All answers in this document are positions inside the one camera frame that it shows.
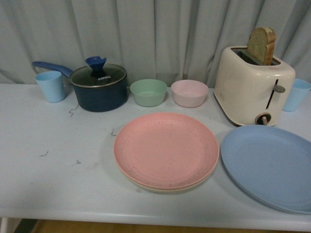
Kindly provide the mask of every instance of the pot lid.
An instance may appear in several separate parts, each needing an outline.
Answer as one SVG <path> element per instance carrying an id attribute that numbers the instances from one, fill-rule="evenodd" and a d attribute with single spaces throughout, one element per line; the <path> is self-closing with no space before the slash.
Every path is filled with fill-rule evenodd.
<path id="1" fill-rule="evenodd" d="M 95 88 L 113 85 L 126 77 L 123 67 L 114 64 L 105 64 L 106 58 L 89 57 L 86 62 L 89 66 L 72 72 L 70 81 L 75 86 Z"/>

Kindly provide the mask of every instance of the pink bowl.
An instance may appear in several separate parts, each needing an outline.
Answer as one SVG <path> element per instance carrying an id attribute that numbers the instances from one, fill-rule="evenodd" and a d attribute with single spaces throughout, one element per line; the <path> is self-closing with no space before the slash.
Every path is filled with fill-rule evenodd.
<path id="1" fill-rule="evenodd" d="M 187 108 L 198 107 L 203 104 L 208 86 L 195 80 L 180 80 L 171 86 L 175 103 Z"/>

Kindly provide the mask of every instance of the blue plate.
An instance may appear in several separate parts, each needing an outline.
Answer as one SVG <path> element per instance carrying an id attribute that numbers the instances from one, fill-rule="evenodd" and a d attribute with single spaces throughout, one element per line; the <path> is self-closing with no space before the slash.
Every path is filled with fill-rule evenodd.
<path id="1" fill-rule="evenodd" d="M 241 126 L 221 145 L 224 166 L 247 194 L 273 208 L 311 214 L 311 142 L 269 126 Z"/>

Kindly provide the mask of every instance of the pink plate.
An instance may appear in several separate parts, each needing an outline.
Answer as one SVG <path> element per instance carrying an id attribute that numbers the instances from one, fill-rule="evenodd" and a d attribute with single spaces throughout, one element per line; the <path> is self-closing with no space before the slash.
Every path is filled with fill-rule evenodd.
<path id="1" fill-rule="evenodd" d="M 114 143 L 120 170 L 155 191 L 190 188 L 215 169 L 219 147 L 208 127 L 177 113 L 154 113 L 125 125 Z"/>

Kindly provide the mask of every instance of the toast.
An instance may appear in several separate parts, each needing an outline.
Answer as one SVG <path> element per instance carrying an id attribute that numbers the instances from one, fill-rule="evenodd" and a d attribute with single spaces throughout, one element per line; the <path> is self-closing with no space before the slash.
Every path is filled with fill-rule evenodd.
<path id="1" fill-rule="evenodd" d="M 273 60 L 276 34 L 268 27 L 256 28 L 249 37 L 247 52 L 263 65 L 270 66 Z"/>

